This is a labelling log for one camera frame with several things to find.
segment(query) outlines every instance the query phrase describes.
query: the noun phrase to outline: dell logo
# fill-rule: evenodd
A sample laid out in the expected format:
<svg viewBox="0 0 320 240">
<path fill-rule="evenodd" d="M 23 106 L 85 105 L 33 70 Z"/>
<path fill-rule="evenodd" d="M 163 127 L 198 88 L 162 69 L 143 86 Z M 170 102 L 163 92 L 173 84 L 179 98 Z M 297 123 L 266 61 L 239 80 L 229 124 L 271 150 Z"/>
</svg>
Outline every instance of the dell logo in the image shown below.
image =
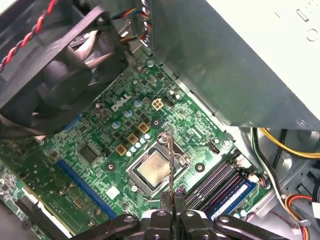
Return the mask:
<svg viewBox="0 0 320 240">
<path fill-rule="evenodd" d="M 115 105 L 113 105 L 111 109 L 116 113 L 119 108 L 121 108 L 126 102 L 128 102 L 130 98 L 131 96 L 128 96 L 127 94 L 123 95 L 120 100 L 116 101 Z"/>
</svg>

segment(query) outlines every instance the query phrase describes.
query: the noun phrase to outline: metal panel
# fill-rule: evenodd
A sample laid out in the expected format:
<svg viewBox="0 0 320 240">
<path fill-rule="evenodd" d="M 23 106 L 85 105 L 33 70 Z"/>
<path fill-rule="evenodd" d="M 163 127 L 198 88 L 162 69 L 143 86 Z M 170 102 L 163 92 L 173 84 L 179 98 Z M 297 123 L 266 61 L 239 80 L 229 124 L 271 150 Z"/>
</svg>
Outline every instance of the metal panel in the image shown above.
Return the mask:
<svg viewBox="0 0 320 240">
<path fill-rule="evenodd" d="M 208 2 L 219 1 L 149 1 L 155 56 L 226 125 L 319 129 L 318 97 L 309 94 L 315 80 L 306 77 L 300 89 L 293 73 L 281 80 Z"/>
</svg>

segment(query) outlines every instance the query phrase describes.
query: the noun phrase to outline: metal tool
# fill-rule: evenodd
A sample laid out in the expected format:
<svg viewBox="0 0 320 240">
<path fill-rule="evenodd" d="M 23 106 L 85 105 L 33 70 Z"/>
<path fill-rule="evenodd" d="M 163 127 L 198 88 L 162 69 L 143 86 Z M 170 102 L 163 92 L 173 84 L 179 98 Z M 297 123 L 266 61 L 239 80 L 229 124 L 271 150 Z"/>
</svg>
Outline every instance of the metal tool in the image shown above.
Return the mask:
<svg viewBox="0 0 320 240">
<path fill-rule="evenodd" d="M 173 130 L 170 128 L 168 131 L 169 141 L 169 195 L 171 202 L 174 202 L 174 137 L 173 137 Z"/>
</svg>

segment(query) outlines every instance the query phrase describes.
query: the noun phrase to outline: black ram slot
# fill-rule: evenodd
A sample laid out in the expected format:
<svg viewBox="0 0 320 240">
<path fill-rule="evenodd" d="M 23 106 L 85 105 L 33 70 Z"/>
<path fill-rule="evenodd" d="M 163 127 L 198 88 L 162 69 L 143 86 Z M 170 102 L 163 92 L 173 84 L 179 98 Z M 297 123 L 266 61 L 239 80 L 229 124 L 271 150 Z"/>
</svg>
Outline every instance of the black ram slot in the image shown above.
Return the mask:
<svg viewBox="0 0 320 240">
<path fill-rule="evenodd" d="M 222 188 L 213 191 L 198 210 L 203 211 L 207 215 L 211 214 L 217 204 L 221 203 L 243 181 L 244 178 L 242 176 L 239 174 L 234 175 Z"/>
<path fill-rule="evenodd" d="M 203 202 L 206 202 L 213 191 L 226 185 L 236 173 L 237 171 L 228 163 L 220 163 L 218 167 L 204 176 L 203 181 L 200 181 L 189 191 L 189 194 L 185 197 L 187 208 L 197 210 Z"/>
<path fill-rule="evenodd" d="M 188 209 L 209 213 L 243 182 L 244 177 L 230 164 L 238 155 L 239 153 L 235 152 L 227 156 L 188 191 L 185 197 Z"/>
</svg>

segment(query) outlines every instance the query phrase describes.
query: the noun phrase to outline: ram slot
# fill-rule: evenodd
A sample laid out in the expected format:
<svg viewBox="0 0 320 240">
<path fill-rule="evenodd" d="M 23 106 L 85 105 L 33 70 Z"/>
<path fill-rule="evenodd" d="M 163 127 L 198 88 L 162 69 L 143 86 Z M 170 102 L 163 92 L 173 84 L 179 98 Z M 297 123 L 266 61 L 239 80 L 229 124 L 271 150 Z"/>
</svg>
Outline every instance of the ram slot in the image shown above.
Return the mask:
<svg viewBox="0 0 320 240">
<path fill-rule="evenodd" d="M 199 184 L 189 191 L 189 194 L 187 194 L 185 198 L 188 209 L 198 210 L 213 191 L 226 185 L 226 182 L 235 176 L 236 173 L 237 170 L 232 168 L 228 163 L 220 163 L 212 171 L 207 173 Z"/>
<path fill-rule="evenodd" d="M 203 211 L 207 215 L 211 215 L 215 207 L 224 201 L 227 196 L 237 188 L 237 186 L 242 185 L 243 183 L 244 178 L 239 174 L 235 174 L 223 186 L 221 186 L 221 188 L 214 190 L 198 210 Z"/>
</svg>

